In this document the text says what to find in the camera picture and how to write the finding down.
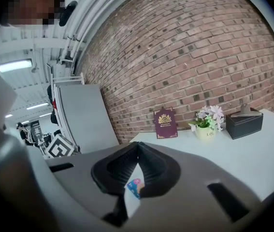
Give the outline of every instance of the brick wall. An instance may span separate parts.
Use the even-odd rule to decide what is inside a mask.
[[[120,142],[155,131],[161,107],[175,108],[179,129],[205,105],[274,111],[274,34],[247,0],[126,1],[81,63]]]

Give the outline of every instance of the white table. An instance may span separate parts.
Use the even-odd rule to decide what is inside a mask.
[[[212,142],[205,143],[191,130],[180,130],[177,138],[157,139],[155,132],[149,132],[139,133],[131,142],[157,144],[207,158],[264,200],[274,192],[274,113],[266,109],[261,112],[261,131],[235,140],[225,130],[218,132]]]

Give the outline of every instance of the maroon passport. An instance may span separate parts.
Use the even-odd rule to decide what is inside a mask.
[[[177,137],[177,128],[172,107],[154,111],[157,138]]]

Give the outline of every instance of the potted plant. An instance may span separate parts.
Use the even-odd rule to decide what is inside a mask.
[[[196,113],[196,121],[188,124],[191,131],[196,131],[196,136],[203,141],[210,141],[216,135],[216,131],[221,131],[221,124],[224,122],[224,114],[219,106],[203,107]]]

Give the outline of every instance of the black slot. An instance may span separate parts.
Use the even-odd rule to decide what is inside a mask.
[[[208,185],[209,190],[217,202],[224,209],[232,222],[244,217],[249,210],[221,183]]]
[[[71,163],[63,163],[63,164],[60,164],[60,165],[55,165],[55,166],[51,166],[49,167],[51,172],[57,172],[57,171],[61,171],[61,170],[65,170],[65,169],[69,169],[69,168],[72,168],[74,167]]]

